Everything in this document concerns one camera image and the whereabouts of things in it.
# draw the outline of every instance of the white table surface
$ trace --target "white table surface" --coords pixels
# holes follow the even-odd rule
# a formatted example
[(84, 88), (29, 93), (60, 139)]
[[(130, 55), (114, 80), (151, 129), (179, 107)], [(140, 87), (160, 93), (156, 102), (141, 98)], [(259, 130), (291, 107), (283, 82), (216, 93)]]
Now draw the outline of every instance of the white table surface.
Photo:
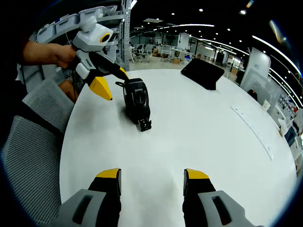
[[(274, 120), (237, 85), (221, 77), (208, 91), (180, 70), (138, 70), (145, 82), (152, 129), (140, 132), (122, 111), (122, 88), (107, 76), (112, 101), (85, 86), (72, 111), (62, 148), (60, 190), (65, 202), (99, 172), (122, 169), (121, 227), (183, 227), (183, 170), (209, 175), (245, 208), (254, 225), (269, 226), (296, 183), (292, 153)], [(239, 108), (271, 147), (231, 109)]]

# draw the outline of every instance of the gray mesh chair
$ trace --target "gray mesh chair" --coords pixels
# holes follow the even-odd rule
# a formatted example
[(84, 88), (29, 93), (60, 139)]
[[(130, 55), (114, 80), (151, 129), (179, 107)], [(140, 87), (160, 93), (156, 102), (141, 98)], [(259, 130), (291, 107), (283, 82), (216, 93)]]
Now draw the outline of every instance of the gray mesh chair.
[[(73, 103), (54, 81), (44, 80), (23, 102), (65, 132)], [(10, 186), (37, 225), (51, 222), (61, 205), (60, 140), (42, 126), (15, 116), (2, 150), (1, 158)]]

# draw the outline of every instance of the black strap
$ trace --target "black strap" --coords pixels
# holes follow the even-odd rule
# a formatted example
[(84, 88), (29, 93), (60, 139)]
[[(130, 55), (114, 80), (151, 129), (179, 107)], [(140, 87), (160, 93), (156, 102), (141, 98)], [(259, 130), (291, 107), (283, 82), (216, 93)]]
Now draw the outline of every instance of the black strap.
[(59, 136), (60, 138), (64, 136), (63, 133), (58, 128), (56, 128), (55, 126), (50, 124), (48, 121), (43, 119), (40, 115), (38, 115), (35, 111), (33, 111), (24, 102), (19, 101), (15, 105), (15, 107), (16, 107), (15, 108), (15, 115), (23, 117), (23, 118), (25, 118), (25, 119), (33, 122), (33, 123), (36, 123), (36, 124), (42, 126), (46, 130), (48, 130), (49, 132), (53, 133), (56, 136)]
[(120, 86), (120, 87), (123, 87), (123, 86), (124, 86), (124, 83), (119, 82), (119, 81), (116, 81), (116, 84), (117, 84), (118, 86)]

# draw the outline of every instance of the cardboard box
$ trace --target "cardboard box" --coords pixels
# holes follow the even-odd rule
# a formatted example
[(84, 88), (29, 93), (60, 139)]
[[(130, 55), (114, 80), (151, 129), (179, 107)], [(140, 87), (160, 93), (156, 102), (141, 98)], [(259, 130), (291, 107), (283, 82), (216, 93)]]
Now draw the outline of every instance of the cardboard box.
[(157, 57), (157, 54), (158, 54), (158, 50), (157, 50), (157, 49), (154, 49), (154, 50), (152, 51), (152, 55), (155, 56), (155, 57)]
[(172, 60), (172, 63), (180, 64), (180, 58), (176, 58), (176, 59)]

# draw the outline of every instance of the white round table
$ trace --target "white round table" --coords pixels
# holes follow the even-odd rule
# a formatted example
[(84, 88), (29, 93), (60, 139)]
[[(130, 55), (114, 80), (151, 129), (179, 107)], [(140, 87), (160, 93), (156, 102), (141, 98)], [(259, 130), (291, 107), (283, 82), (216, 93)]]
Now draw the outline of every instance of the white round table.
[[(221, 77), (209, 91), (180, 70), (139, 70), (150, 99), (152, 129), (140, 132), (124, 114), (116, 77), (106, 76), (112, 101), (86, 85), (66, 129), (60, 163), (62, 202), (87, 189), (101, 171), (122, 169), (121, 227), (183, 227), (183, 171), (209, 175), (254, 225), (269, 226), (290, 198), (296, 173), (290, 148), (274, 120), (244, 90)], [(271, 160), (249, 118), (270, 146)]]

